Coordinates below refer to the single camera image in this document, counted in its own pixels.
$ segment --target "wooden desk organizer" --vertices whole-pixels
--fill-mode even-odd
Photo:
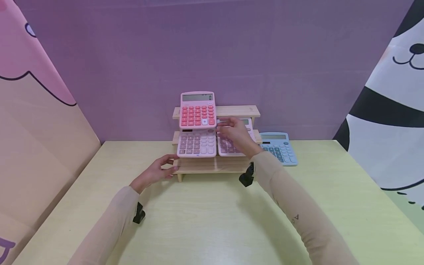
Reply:
[[[261,114],[255,105],[247,106],[217,106],[217,117],[236,116],[239,118],[259,118]],[[172,118],[178,120],[180,118],[180,108],[176,107]],[[256,143],[261,144],[262,138],[258,130],[253,130]],[[172,145],[175,151],[178,146],[178,137],[180,131],[174,132]],[[180,158],[174,162],[180,168],[176,172],[178,181],[182,182],[184,174],[205,174],[205,173],[244,173],[249,167],[249,159],[245,156],[238,157],[222,157],[217,155],[212,158]]]

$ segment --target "table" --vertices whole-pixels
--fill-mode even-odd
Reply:
[[[287,167],[344,236],[361,264],[421,264],[424,236],[337,142],[292,141]],[[15,265],[66,264],[115,193],[171,142],[106,142]],[[310,264],[285,215],[238,174],[187,175],[150,186],[146,218],[133,224],[108,264]]]

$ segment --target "blue calculator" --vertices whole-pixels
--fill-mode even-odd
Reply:
[[[263,132],[260,135],[263,150],[273,154],[284,166],[297,166],[297,158],[287,133]]]

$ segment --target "beige sleeve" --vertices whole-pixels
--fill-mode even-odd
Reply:
[[[359,264],[317,203],[269,152],[252,158],[254,177],[299,233],[313,265]]]
[[[122,232],[131,224],[140,194],[123,187],[72,255],[68,265],[106,264]]]

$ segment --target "wooden shelf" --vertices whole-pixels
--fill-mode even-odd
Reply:
[[[261,144],[262,143],[262,138],[261,138],[261,135],[259,134],[259,131],[258,130],[253,130],[253,134],[255,135],[256,143],[257,144]],[[178,146],[178,138],[179,137],[180,137],[180,132],[179,131],[175,131],[174,132],[174,137],[172,138],[172,145]]]
[[[216,106],[217,117],[236,116],[239,118],[258,118],[261,116],[255,105],[246,106]],[[180,118],[180,107],[174,109],[172,114],[174,120]]]

